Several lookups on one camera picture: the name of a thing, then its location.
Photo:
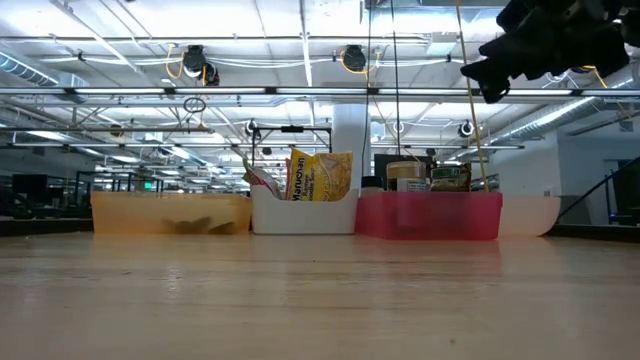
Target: desk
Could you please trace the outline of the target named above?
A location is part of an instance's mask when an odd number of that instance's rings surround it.
[[[2,359],[637,359],[640,246],[5,238]]]

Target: yellow plastic bin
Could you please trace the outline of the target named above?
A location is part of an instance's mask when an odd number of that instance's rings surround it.
[[[240,234],[251,200],[232,194],[91,193],[93,228],[104,234]]]

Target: pink bin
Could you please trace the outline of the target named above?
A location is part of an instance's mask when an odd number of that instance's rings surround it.
[[[356,234],[389,240],[495,240],[502,194],[384,192],[358,200]]]

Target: plastic container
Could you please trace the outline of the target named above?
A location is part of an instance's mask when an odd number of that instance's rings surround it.
[[[502,194],[386,192],[358,201],[356,233],[389,240],[494,240]]]
[[[287,201],[276,199],[264,186],[251,187],[253,232],[278,235],[338,235],[355,231],[358,190],[339,201]]]
[[[427,166],[419,161],[398,161],[387,165],[387,190],[426,192]]]
[[[242,195],[91,193],[93,227],[103,234],[238,234],[249,231]]]

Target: white tray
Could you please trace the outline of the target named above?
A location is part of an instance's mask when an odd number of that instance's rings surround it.
[[[253,232],[256,234],[353,234],[358,190],[333,202],[276,199],[264,186],[251,187]]]

